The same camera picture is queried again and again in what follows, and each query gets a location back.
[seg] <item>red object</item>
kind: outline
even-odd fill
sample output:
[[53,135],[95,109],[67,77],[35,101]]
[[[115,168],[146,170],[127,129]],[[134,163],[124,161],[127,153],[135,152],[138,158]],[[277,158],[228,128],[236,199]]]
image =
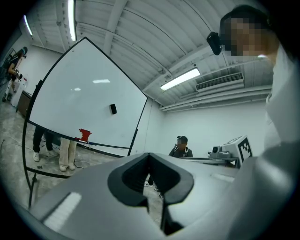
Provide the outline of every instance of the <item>red object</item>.
[[81,138],[76,137],[75,139],[88,142],[88,138],[92,133],[84,129],[79,129],[79,131],[82,133],[82,137]]

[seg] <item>whiteboard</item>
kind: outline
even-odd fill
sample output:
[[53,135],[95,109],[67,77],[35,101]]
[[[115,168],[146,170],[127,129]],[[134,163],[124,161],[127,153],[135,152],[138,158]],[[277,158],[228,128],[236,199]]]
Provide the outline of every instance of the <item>whiteboard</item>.
[[[146,100],[126,74],[84,37],[46,75],[29,122],[74,140],[83,140],[80,129],[84,129],[91,132],[89,143],[129,148]],[[117,114],[111,113],[110,104],[115,104]]]

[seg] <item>leg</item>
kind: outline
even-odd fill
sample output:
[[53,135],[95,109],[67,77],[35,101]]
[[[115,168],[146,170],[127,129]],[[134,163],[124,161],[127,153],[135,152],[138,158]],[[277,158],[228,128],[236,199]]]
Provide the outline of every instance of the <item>leg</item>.
[[53,138],[54,138],[54,136],[52,133],[45,132],[46,147],[47,147],[48,151],[53,150],[53,148],[52,148]]
[[43,134],[44,134],[44,130],[40,127],[36,127],[33,135],[33,150],[35,152],[40,151],[39,145],[41,143]]
[[76,154],[76,146],[77,142],[71,141],[69,145],[69,151],[68,151],[68,167],[70,170],[74,170],[74,159],[75,159],[75,154]]
[[5,91],[6,88],[8,86],[8,82],[6,78],[0,78],[0,100],[2,100],[2,102],[4,102],[5,100]]
[[60,170],[66,170],[66,167],[68,166],[68,150],[69,150],[70,140],[65,138],[60,138],[60,158],[59,158],[59,164],[60,164]]

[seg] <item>sneaker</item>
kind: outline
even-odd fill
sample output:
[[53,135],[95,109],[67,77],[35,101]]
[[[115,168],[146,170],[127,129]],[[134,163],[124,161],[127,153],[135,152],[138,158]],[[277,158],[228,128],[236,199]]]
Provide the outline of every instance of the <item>sneaker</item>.
[[67,168],[64,167],[64,166],[60,166],[60,170],[61,170],[62,172],[65,172],[65,171],[67,170]]
[[153,185],[150,185],[148,182],[145,182],[144,187],[153,187]]
[[33,152],[33,160],[35,162],[39,162],[39,153],[38,152]]
[[57,157],[58,153],[56,151],[54,151],[53,149],[51,151],[48,150],[48,154],[52,157]]
[[75,166],[74,166],[74,163],[73,164],[69,164],[68,166],[67,166],[70,170],[75,170]]

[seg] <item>fluorescent light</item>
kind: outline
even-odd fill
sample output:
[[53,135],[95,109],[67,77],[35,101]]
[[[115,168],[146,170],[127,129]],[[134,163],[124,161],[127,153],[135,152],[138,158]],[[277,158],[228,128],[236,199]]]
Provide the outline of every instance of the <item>fluorescent light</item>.
[[27,26],[28,32],[29,32],[29,33],[30,33],[30,35],[32,36],[33,34],[32,34],[32,31],[31,31],[31,29],[30,29],[30,26],[29,26],[29,24],[28,24],[28,22],[27,22],[26,15],[24,15],[24,21],[25,21],[25,23],[26,23],[26,26]]
[[75,28],[75,0],[68,0],[67,2],[67,14],[69,18],[69,28],[72,41],[76,41],[76,28]]
[[166,91],[167,89],[174,87],[180,83],[183,83],[191,78],[197,77],[200,75],[200,72],[197,68],[194,68],[176,78],[174,78],[173,80],[169,81],[168,83],[166,83],[165,85],[161,86],[160,88],[164,91]]
[[94,80],[93,83],[110,83],[108,79]]

